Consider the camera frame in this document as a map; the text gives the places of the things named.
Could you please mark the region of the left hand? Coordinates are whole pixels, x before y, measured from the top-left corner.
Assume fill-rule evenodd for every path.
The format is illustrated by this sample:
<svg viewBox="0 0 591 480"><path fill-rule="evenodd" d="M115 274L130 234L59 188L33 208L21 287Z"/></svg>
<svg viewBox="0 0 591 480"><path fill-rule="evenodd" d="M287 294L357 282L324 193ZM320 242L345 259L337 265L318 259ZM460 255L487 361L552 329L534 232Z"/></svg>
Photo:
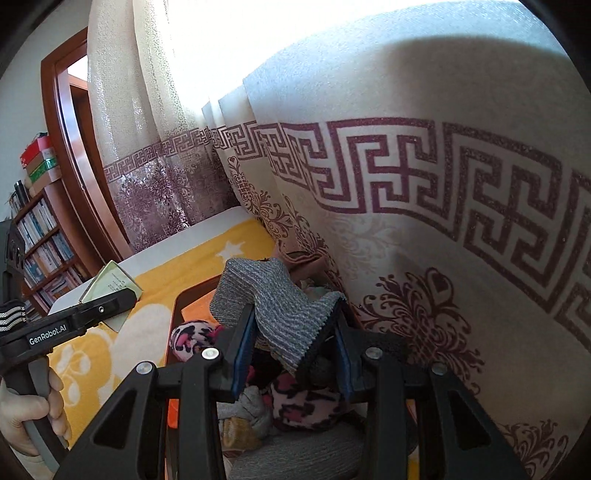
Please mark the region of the left hand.
<svg viewBox="0 0 591 480"><path fill-rule="evenodd" d="M61 390L62 380L53 371L48 370L50 393L45 399L36 395L17 395L1 381L1 433L9 445L27 456L37 456L38 450L26 432L24 423L48 418L54 433L65 441L71 439L71 427L64 411Z"/></svg>

